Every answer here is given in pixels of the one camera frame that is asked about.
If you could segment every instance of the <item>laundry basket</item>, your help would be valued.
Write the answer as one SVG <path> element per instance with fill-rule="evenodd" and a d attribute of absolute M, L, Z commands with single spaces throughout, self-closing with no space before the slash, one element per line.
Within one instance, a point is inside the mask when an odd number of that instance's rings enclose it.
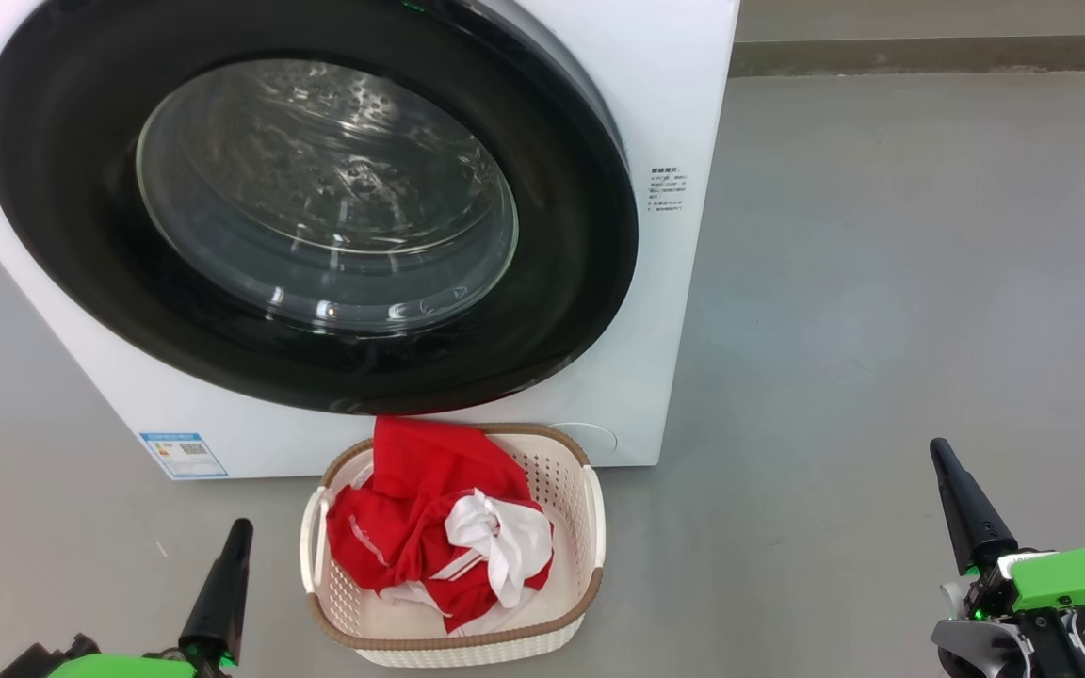
<path fill-rule="evenodd" d="M 430 606 L 384 601 L 358 588 L 329 554 L 326 514 L 346 485 L 366 481 L 371 440 L 349 447 L 328 469 L 304 510 L 301 576 L 320 628 L 383 666 L 443 668 L 524 660 L 560 649 L 576 635 L 602 583 L 605 508 L 597 473 L 567 435 L 537 424 L 476 428 L 525 470 L 531 497 L 554 526 L 554 560 L 546 586 L 499 631 L 447 637 Z"/>

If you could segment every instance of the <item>blue and white sticker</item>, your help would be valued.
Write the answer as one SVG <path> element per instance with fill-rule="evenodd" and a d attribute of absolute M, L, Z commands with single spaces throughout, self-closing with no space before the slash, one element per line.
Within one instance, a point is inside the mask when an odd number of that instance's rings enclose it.
<path fill-rule="evenodd" d="M 141 433 L 141 440 L 169 477 L 228 477 L 199 433 Z"/>

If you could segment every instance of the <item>white cloth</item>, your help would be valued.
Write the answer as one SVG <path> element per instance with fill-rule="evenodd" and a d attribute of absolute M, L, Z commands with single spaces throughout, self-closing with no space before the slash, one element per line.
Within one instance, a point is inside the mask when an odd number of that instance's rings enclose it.
<path fill-rule="evenodd" d="M 480 489 L 455 502 L 446 516 L 446 539 L 454 546 L 468 546 L 469 550 L 435 572 L 431 579 L 460 578 L 476 563 L 487 560 L 488 585 L 498 601 L 487 614 L 456 628 L 451 636 L 488 634 L 508 623 L 534 593 L 525 587 L 525 580 L 541 572 L 551 560 L 551 521 L 541 511 L 501 502 Z M 383 589 L 380 598 L 418 602 L 441 613 L 421 581 Z"/>
<path fill-rule="evenodd" d="M 461 576 L 480 560 L 487 560 L 488 585 L 507 609 L 518 606 L 525 580 L 551 560 L 551 521 L 541 511 L 501 502 L 480 489 L 455 502 L 446 516 L 446 539 L 471 550 L 434 578 Z"/>

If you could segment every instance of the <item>red fabric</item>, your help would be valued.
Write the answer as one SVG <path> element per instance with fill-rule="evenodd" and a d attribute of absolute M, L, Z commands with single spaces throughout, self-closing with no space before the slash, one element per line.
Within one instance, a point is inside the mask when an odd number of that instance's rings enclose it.
<path fill-rule="evenodd" d="M 379 418 L 374 472 L 361 488 L 344 488 L 327 515 L 329 549 L 365 589 L 382 591 L 421 581 L 449 615 L 446 630 L 482 617 L 496 604 L 486 562 L 455 581 L 431 579 L 467 551 L 446 540 L 455 502 L 483 494 L 541 510 L 531 499 L 525 472 L 485 434 L 464 425 Z M 551 563 L 526 587 L 542 589 Z"/>

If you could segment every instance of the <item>laundry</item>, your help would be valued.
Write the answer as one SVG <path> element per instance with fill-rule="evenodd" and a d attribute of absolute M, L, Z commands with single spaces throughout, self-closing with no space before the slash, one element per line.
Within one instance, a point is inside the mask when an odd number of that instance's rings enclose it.
<path fill-rule="evenodd" d="M 359 587 L 430 604 L 447 634 L 471 635 L 546 584 L 550 521 L 525 472 L 485 434 L 380 418 L 373 464 L 327 519 L 332 558 Z"/>

